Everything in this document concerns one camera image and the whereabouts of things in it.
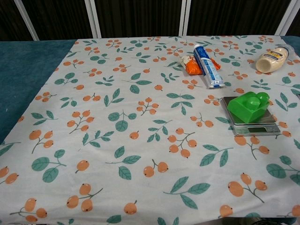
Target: toothpaste tube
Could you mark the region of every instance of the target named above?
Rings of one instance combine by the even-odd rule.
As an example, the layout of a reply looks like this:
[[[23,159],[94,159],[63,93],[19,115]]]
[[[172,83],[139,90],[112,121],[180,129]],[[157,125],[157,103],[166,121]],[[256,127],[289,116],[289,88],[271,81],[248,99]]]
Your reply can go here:
[[[213,62],[200,45],[194,46],[194,57],[200,66],[209,88],[219,88],[225,86],[221,76],[216,71]]]

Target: digital scale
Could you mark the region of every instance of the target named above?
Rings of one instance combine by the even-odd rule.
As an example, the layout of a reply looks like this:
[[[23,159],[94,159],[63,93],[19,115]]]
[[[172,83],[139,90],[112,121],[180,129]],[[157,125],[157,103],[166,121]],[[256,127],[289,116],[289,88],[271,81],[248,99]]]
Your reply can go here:
[[[237,136],[265,136],[265,135],[279,135],[281,134],[276,121],[273,116],[266,110],[266,113],[258,121],[252,123],[244,123],[234,114],[228,111],[227,106],[229,102],[236,97],[223,97],[222,105],[226,111],[227,117],[231,122],[233,132]]]

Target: green toy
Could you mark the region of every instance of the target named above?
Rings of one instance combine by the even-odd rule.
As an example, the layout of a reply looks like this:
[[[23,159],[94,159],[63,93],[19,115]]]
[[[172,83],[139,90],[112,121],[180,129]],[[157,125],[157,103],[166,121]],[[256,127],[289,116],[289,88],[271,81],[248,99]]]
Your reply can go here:
[[[231,100],[227,109],[244,123],[251,123],[265,114],[269,106],[269,98],[266,92],[255,94],[249,91]]]

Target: dark curtain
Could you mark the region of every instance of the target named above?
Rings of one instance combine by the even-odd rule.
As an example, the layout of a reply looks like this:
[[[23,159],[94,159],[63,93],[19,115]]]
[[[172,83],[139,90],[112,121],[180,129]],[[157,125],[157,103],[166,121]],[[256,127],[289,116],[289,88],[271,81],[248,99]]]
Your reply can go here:
[[[40,40],[92,38],[84,0],[22,0]]]
[[[101,36],[177,36],[181,0],[95,0]]]
[[[290,0],[192,0],[187,35],[274,35]]]
[[[286,35],[300,36],[300,10],[298,10]]]
[[[0,0],[0,41],[32,41],[13,0]]]

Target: table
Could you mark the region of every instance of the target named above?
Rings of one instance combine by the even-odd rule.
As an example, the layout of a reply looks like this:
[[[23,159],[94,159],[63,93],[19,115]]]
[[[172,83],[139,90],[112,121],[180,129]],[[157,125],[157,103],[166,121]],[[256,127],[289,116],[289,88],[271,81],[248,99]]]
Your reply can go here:
[[[299,216],[300,61],[292,56],[269,75],[254,67],[280,43],[276,36],[77,40],[0,148],[0,219],[195,224]],[[178,56],[194,44],[221,64],[225,88],[206,89],[202,77],[183,71]],[[282,135],[234,137],[220,99],[250,90],[270,95]]]

